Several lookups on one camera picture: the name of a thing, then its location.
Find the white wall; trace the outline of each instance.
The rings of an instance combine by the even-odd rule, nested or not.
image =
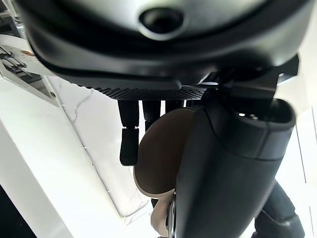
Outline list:
[[[4,175],[1,175],[1,185],[15,206],[24,207],[22,216],[39,238],[60,237],[58,234],[43,235],[41,229],[36,227],[41,226],[42,223],[37,221],[42,219],[43,214],[35,212],[34,207],[25,208],[23,205],[24,198],[41,189],[44,192],[42,195],[47,196],[74,237],[128,235],[127,230],[122,229],[124,224],[95,167],[59,107],[0,78],[0,118],[18,149],[15,153],[20,154],[16,155],[19,161],[11,161],[14,158],[3,150],[7,143],[1,143],[1,169],[5,170],[10,162],[11,168],[8,170],[10,169],[11,178],[21,178],[20,171],[23,167],[27,166],[29,169],[28,173],[25,172],[27,177],[22,177],[19,181],[26,189],[19,191],[18,197],[14,195],[12,183]],[[1,141],[8,140],[7,134],[0,134]],[[12,168],[12,163],[17,167],[16,170]],[[38,182],[40,187],[36,188],[37,191],[27,189],[29,180]]]

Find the metal part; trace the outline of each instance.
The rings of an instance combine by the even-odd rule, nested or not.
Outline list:
[[[168,237],[176,238],[176,196],[173,197],[168,212]]]
[[[26,63],[19,60],[12,52],[7,51],[4,47],[0,46],[0,49],[4,52],[0,54],[1,62],[8,70],[15,74],[23,72],[24,74],[32,77],[32,75],[24,69],[27,67]]]
[[[114,29],[125,29],[132,33],[139,32],[139,16],[145,10],[157,7],[178,9],[185,15],[188,24],[183,31],[174,34],[173,37],[190,37],[233,24],[266,2],[266,0],[65,0],[62,3],[73,11],[85,14],[99,25],[107,27],[112,25]],[[147,36],[151,39],[155,38],[153,38],[155,35]]]

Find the black plastic housing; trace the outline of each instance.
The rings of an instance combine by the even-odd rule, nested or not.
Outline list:
[[[114,89],[128,89],[126,100],[197,99],[188,90],[177,98],[170,96],[174,92],[149,95],[151,90],[197,85],[211,72],[227,68],[285,63],[298,50],[314,3],[268,1],[257,12],[217,32],[157,42],[98,25],[60,1],[16,2],[34,53],[47,68],[72,83],[104,89],[110,97]],[[133,89],[150,91],[127,97]]]
[[[195,113],[176,182],[178,238],[239,237],[260,212],[295,125],[292,108],[274,104],[263,120],[217,97]]]

